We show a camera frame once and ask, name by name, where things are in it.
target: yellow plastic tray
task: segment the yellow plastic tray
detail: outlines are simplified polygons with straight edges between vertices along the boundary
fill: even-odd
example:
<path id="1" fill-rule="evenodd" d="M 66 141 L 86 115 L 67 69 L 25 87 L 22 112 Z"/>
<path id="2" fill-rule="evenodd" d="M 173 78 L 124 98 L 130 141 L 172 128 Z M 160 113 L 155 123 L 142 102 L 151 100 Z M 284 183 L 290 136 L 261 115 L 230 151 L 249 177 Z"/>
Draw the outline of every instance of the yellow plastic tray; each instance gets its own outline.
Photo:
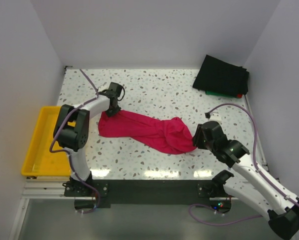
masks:
<path id="1" fill-rule="evenodd" d="M 64 152 L 50 153 L 53 131 L 60 106 L 45 106 L 40 110 L 21 174 L 24 176 L 70 176 L 70 164 Z M 61 149 L 56 142 L 54 150 Z"/>

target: terrazzo tabletop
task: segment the terrazzo tabletop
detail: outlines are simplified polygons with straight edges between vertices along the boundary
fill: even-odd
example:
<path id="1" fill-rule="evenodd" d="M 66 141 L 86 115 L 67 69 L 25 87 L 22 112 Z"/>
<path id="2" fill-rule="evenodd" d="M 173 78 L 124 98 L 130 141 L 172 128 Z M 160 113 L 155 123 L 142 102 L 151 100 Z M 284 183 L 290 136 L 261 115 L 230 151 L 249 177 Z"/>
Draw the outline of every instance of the terrazzo tabletop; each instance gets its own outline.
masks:
<path id="1" fill-rule="evenodd" d="M 198 124 L 207 121 L 204 113 L 223 103 L 246 107 L 244 99 L 206 95 L 192 88 L 197 69 L 83 69 L 94 84 L 115 82 L 126 94 L 119 102 L 123 110 L 167 120 L 180 117 L 192 135 Z M 68 69 L 57 105 L 75 105 L 95 96 L 95 91 L 79 70 Z M 233 106 L 216 110 L 222 116 L 222 129 L 229 139 L 236 139 L 251 152 L 253 130 L 249 117 Z M 94 179 L 175 179 L 210 180 L 227 166 L 208 150 L 171 155 L 161 153 L 129 137 L 99 136 L 100 115 L 89 124 L 86 160 Z"/>

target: black cable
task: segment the black cable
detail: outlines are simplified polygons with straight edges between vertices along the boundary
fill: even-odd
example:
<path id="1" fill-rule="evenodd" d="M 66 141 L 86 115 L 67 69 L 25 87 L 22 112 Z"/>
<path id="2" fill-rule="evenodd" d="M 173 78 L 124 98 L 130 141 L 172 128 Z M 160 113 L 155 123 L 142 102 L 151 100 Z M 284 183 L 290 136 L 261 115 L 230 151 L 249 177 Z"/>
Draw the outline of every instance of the black cable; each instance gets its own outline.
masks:
<path id="1" fill-rule="evenodd" d="M 117 101 L 122 101 L 123 100 L 123 98 L 125 97 L 125 88 L 124 87 L 122 87 L 123 88 L 123 96 L 121 97 L 121 99 L 117 99 Z"/>

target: red object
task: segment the red object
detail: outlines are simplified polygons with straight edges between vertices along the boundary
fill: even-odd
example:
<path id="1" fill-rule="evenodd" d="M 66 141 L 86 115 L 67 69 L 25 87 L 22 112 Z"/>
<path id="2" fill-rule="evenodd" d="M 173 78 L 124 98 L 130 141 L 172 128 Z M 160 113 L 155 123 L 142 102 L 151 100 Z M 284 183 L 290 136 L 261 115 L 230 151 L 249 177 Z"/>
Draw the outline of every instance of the red object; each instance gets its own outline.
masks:
<path id="1" fill-rule="evenodd" d="M 98 131 L 102 137 L 131 137 L 166 154 L 183 154 L 196 149 L 190 130 L 179 117 L 158 120 L 124 110 L 108 117 L 102 112 Z"/>

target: white wall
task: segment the white wall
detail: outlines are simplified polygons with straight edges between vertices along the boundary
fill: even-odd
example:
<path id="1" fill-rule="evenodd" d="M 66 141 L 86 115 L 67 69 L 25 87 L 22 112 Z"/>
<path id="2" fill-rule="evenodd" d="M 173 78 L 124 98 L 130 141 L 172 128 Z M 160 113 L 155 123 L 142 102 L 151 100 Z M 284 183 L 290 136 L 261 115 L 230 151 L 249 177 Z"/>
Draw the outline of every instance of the white wall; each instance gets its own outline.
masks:
<path id="1" fill-rule="evenodd" d="M 0 240 L 20 202 L 21 167 L 43 105 L 56 103 L 63 65 L 29 0 L 0 0 Z"/>
<path id="2" fill-rule="evenodd" d="M 280 0 L 31 0 L 65 65 L 243 64 Z"/>
<path id="3" fill-rule="evenodd" d="M 299 195 L 299 0 L 281 0 L 244 66 L 271 173 Z"/>

